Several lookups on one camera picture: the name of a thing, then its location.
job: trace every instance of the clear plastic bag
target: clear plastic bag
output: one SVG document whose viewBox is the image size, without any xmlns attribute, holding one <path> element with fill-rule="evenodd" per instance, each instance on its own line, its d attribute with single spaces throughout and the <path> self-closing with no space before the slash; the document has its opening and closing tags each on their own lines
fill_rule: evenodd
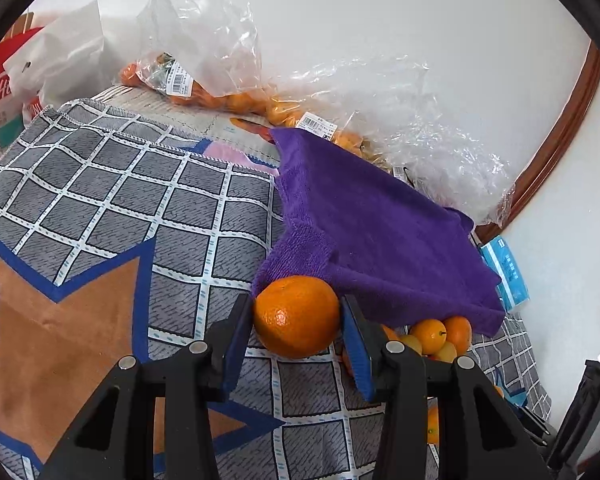
<svg viewBox="0 0 600 480">
<path fill-rule="evenodd" d="M 406 168 L 411 183 L 476 224 L 501 224 L 514 177 L 506 161 L 445 123 L 427 67 L 407 57 L 318 65 L 271 85 L 267 119 L 294 126 L 311 111 L 338 127 L 333 142 L 389 170 Z"/>
<path fill-rule="evenodd" d="M 267 97 L 262 89 L 213 97 L 165 52 L 130 63 L 120 72 L 120 82 L 126 86 L 146 85 L 182 106 L 221 108 L 240 115 L 264 115 L 267 109 Z"/>
<path fill-rule="evenodd" d="M 262 88 L 249 6 L 242 9 L 229 0 L 150 0 L 138 23 L 140 70 L 166 52 L 213 97 Z"/>
</svg>

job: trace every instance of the plastic bag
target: plastic bag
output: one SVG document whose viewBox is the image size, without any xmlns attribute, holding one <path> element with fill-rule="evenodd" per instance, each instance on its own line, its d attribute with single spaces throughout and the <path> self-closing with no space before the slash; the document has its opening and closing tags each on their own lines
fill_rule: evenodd
<svg viewBox="0 0 600 480">
<path fill-rule="evenodd" d="M 427 67 L 407 57 L 318 65 L 271 83 L 267 111 L 286 126 L 310 110 L 336 124 L 333 141 L 370 162 L 405 168 L 414 187 L 476 224 L 501 224 L 515 179 L 507 162 L 443 120 L 425 92 Z"/>
<path fill-rule="evenodd" d="M 146 85 L 177 105 L 222 108 L 241 115 L 251 112 L 264 115 L 267 108 L 267 98 L 262 90 L 213 97 L 165 52 L 130 63 L 120 72 L 120 82 L 126 86 Z"/>
<path fill-rule="evenodd" d="M 98 3 L 91 2 L 47 25 L 5 61 L 11 92 L 25 103 L 25 122 L 47 105 L 110 86 L 104 47 Z"/>
<path fill-rule="evenodd" d="M 150 70 L 167 52 L 213 97 L 260 89 L 258 33 L 249 6 L 229 0 L 150 0 L 138 15 L 142 58 Z"/>
</svg>

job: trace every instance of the blue gripper pad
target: blue gripper pad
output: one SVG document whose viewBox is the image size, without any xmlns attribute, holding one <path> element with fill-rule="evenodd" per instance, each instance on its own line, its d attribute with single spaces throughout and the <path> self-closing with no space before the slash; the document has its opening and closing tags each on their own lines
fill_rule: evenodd
<svg viewBox="0 0 600 480">
<path fill-rule="evenodd" d="M 358 311 L 356 300 L 352 296 L 344 296 L 340 300 L 340 317 L 342 324 L 342 338 L 347 349 L 347 355 L 351 362 L 356 386 L 367 402 L 372 402 L 376 396 L 376 385 L 374 383 L 374 359 L 365 345 L 359 324 L 366 323 L 364 319 L 360 323 L 356 320 L 352 308 Z"/>
<path fill-rule="evenodd" d="M 222 367 L 222 390 L 227 395 L 235 390 L 238 384 L 244 352 L 247 349 L 253 326 L 253 307 L 249 294 L 238 296 L 228 321 L 234 326 L 234 332 L 224 353 Z"/>
</svg>

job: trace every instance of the orange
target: orange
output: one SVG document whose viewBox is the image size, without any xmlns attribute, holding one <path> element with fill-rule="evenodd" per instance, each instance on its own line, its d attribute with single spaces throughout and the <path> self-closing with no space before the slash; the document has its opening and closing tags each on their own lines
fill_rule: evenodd
<svg viewBox="0 0 600 480">
<path fill-rule="evenodd" d="M 234 114 L 247 114 L 252 106 L 253 99 L 248 94 L 234 94 L 226 99 L 226 108 Z"/>
<path fill-rule="evenodd" d="M 309 357 L 327 348 L 340 329 L 338 297 L 318 278 L 282 278 L 256 298 L 253 325 L 271 352 L 290 359 Z"/>
<path fill-rule="evenodd" d="M 142 86 L 142 81 L 136 73 L 138 66 L 135 63 L 130 63 L 120 72 L 120 83 L 124 86 Z"/>
<path fill-rule="evenodd" d="M 456 347 L 458 355 L 466 354 L 471 346 L 471 323 L 462 316 L 453 316 L 443 321 L 446 329 L 446 340 Z"/>
<path fill-rule="evenodd" d="M 251 105 L 251 111 L 254 114 L 258 114 L 261 116 L 267 115 L 267 105 L 269 104 L 269 99 L 263 90 L 253 90 L 249 92 L 249 98 L 253 102 Z"/>
<path fill-rule="evenodd" d="M 269 105 L 267 105 L 267 121 L 274 126 L 282 126 L 289 116 L 299 111 L 300 105 L 297 102 L 284 101 L 279 97 L 273 96 L 269 101 Z"/>
<path fill-rule="evenodd" d="M 338 130 L 335 134 L 333 134 L 331 142 L 337 146 L 340 146 L 344 150 L 351 152 L 353 150 L 360 150 L 362 140 L 362 137 L 360 137 L 358 134 Z"/>
<path fill-rule="evenodd" d="M 180 106 L 189 106 L 195 103 L 195 100 L 192 97 L 182 97 L 179 95 L 170 95 L 169 101 Z"/>
<path fill-rule="evenodd" d="M 193 82 L 191 97 L 199 106 L 204 108 L 222 108 L 227 102 L 227 97 L 213 97 L 197 81 Z"/>
<path fill-rule="evenodd" d="M 446 341 L 445 326 L 437 319 L 425 319 L 416 323 L 409 330 L 422 343 L 422 353 L 433 355 L 442 348 Z"/>
<path fill-rule="evenodd" d="M 431 356 L 432 359 L 443 361 L 445 363 L 452 363 L 456 357 L 458 357 L 456 347 L 449 341 L 445 341 L 442 348 Z"/>
<path fill-rule="evenodd" d="M 440 442 L 439 428 L 438 407 L 432 406 L 427 412 L 427 444 L 438 444 Z"/>
<path fill-rule="evenodd" d="M 418 354 L 422 355 L 422 343 L 416 336 L 401 335 L 400 341 L 402 341 L 405 346 L 408 346 L 412 350 L 415 350 Z"/>
<path fill-rule="evenodd" d="M 293 110 L 289 114 L 289 117 L 287 117 L 285 119 L 285 122 L 283 124 L 287 128 L 295 128 L 296 124 L 298 124 L 300 122 L 300 119 L 302 119 L 303 115 L 304 115 L 304 112 L 302 110 Z"/>
<path fill-rule="evenodd" d="M 389 328 L 385 325 L 380 326 L 382 327 L 382 330 L 384 330 L 386 336 L 389 338 L 389 341 L 400 341 L 400 336 L 398 336 L 392 328 Z"/>
</svg>

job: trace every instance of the tissue box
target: tissue box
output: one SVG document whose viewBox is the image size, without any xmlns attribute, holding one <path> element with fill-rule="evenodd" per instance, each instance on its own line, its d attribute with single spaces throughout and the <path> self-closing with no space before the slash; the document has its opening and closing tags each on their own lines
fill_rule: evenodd
<svg viewBox="0 0 600 480">
<path fill-rule="evenodd" d="M 491 242 L 484 244 L 480 252 L 485 263 L 502 278 L 502 283 L 496 290 L 506 312 L 529 299 L 525 280 L 504 238 L 496 236 Z"/>
</svg>

